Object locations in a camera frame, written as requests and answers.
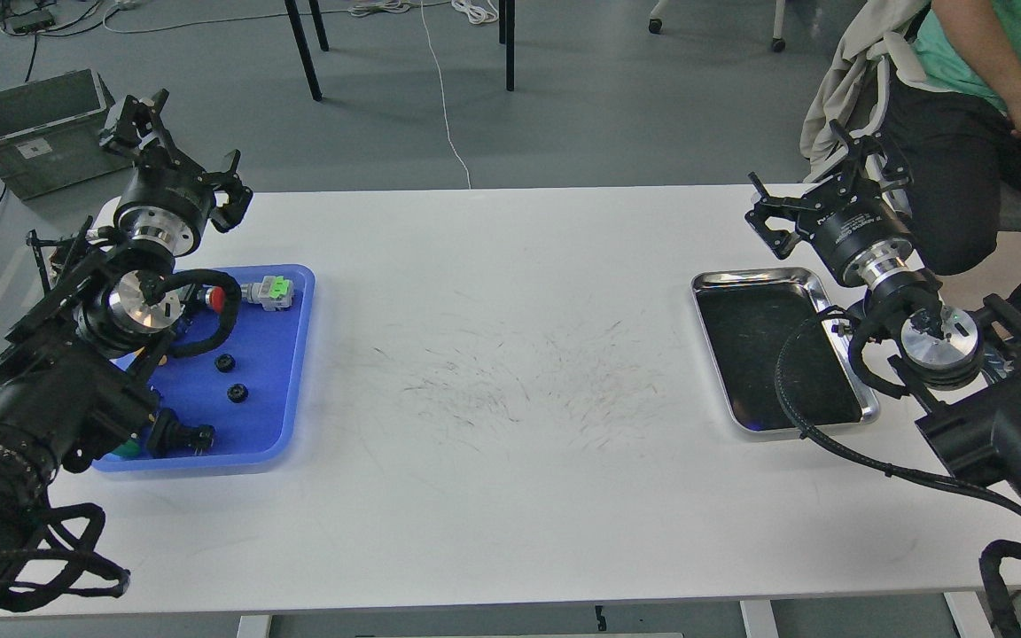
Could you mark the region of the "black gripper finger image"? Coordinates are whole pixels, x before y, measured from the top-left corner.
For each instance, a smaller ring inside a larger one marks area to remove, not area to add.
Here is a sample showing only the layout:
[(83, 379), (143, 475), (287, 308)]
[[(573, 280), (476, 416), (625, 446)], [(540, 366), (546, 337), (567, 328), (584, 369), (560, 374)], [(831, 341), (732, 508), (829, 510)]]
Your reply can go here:
[(224, 202), (215, 205), (209, 214), (218, 233), (234, 230), (245, 218), (253, 198), (253, 190), (244, 185), (238, 174), (242, 152), (230, 151), (223, 158), (223, 167), (216, 171), (206, 171), (206, 186), (212, 194), (224, 195)]
[(856, 179), (874, 182), (888, 206), (900, 214), (911, 214), (905, 187), (912, 182), (912, 176), (903, 152), (887, 134), (850, 133), (838, 120), (830, 121), (830, 132), (842, 144), (842, 154), (831, 175), (838, 176), (843, 184)]
[(160, 117), (168, 97), (169, 90), (159, 89), (150, 98), (126, 96), (111, 106), (98, 133), (98, 148), (134, 166), (174, 165), (175, 143)]
[[(753, 171), (748, 178), (758, 195), (753, 208), (745, 214), (755, 234), (766, 244), (771, 253), (779, 260), (790, 258), (791, 252), (799, 242), (813, 244), (817, 241), (817, 202), (810, 193), (803, 197), (775, 197)], [(771, 219), (793, 222), (793, 230), (771, 229)]]

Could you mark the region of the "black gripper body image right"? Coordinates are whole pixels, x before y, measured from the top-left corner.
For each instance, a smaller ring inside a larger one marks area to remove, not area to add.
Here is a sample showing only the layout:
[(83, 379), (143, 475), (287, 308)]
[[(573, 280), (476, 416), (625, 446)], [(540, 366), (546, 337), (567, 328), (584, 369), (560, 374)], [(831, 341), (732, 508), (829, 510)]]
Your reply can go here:
[(903, 260), (913, 252), (910, 230), (876, 182), (823, 182), (807, 191), (805, 199), (810, 218), (798, 220), (797, 229), (839, 285), (871, 286), (872, 280), (862, 274), (867, 269), (862, 255), (876, 246), (888, 246)]

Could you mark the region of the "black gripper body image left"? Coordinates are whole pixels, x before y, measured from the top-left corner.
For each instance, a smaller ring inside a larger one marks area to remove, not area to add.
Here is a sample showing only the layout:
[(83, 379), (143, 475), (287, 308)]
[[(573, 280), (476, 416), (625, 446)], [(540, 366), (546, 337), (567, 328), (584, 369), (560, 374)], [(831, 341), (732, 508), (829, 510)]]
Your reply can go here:
[(201, 245), (220, 187), (222, 175), (185, 154), (176, 159), (165, 149), (144, 149), (134, 160), (113, 226), (130, 239), (150, 239), (174, 257), (185, 257)]

